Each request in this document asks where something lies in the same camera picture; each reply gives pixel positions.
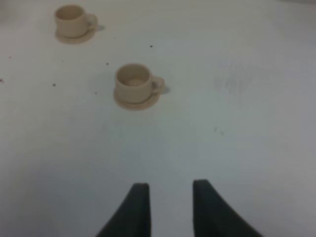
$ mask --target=cup handle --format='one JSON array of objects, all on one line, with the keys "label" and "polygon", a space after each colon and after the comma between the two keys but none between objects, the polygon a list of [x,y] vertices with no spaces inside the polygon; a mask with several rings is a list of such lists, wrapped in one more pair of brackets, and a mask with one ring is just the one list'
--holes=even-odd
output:
[{"label": "cup handle", "polygon": [[91,20],[93,23],[88,27],[88,30],[94,30],[98,26],[98,18],[94,14],[87,14],[88,21],[90,22]]},{"label": "cup handle", "polygon": [[153,78],[153,93],[162,93],[164,90],[164,79],[159,77]]}]

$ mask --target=beige cup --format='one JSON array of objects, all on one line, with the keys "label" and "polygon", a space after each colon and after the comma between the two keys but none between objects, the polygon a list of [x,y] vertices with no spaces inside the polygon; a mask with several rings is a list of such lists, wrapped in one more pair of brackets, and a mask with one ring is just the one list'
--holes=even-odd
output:
[{"label": "beige cup", "polygon": [[146,101],[154,93],[164,89],[164,79],[154,77],[151,71],[141,64],[126,64],[115,73],[115,90],[118,99],[138,104]]},{"label": "beige cup", "polygon": [[93,14],[86,14],[81,6],[66,5],[55,12],[55,22],[60,35],[67,38],[78,38],[97,27],[98,19]]}]

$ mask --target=cup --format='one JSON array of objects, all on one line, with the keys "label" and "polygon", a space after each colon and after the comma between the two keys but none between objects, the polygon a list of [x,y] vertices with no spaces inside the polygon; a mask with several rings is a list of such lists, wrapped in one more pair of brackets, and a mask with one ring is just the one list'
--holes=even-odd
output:
[{"label": "cup", "polygon": [[86,14],[81,6],[66,5],[55,11],[55,22],[58,34],[66,38],[78,38],[94,30],[98,19],[93,14]]},{"label": "cup", "polygon": [[146,101],[155,93],[164,90],[164,79],[154,77],[141,64],[126,64],[115,73],[115,90],[119,100],[129,104]]}]

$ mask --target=saucer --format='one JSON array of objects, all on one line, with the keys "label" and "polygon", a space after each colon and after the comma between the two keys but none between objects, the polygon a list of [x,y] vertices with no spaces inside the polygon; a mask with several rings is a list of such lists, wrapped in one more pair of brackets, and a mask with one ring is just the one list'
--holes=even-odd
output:
[{"label": "saucer", "polygon": [[77,43],[83,43],[89,39],[91,39],[95,34],[95,29],[87,31],[83,36],[80,36],[78,38],[68,38],[60,35],[58,31],[55,31],[56,38],[62,42],[62,43],[68,43],[68,44],[77,44]]},{"label": "saucer", "polygon": [[136,111],[136,110],[145,110],[145,109],[148,109],[151,106],[153,106],[158,101],[160,94],[154,93],[147,100],[145,100],[142,103],[138,103],[138,104],[130,104],[130,103],[126,103],[124,101],[121,101],[118,98],[118,95],[117,95],[117,92],[115,89],[114,89],[113,96],[114,96],[114,100],[115,100],[116,104],[118,106],[120,106],[121,108],[126,109],[126,110]]}]

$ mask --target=table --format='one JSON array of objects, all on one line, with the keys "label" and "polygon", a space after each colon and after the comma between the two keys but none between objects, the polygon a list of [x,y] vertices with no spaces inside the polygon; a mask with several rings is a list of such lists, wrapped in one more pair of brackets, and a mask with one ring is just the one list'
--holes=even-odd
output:
[{"label": "table", "polygon": [[[193,237],[194,179],[265,236],[316,235],[316,5],[73,0],[105,29],[66,45],[67,3],[1,2],[1,236],[94,236],[147,182],[152,236]],[[114,103],[131,62],[166,80],[148,110]]]}]

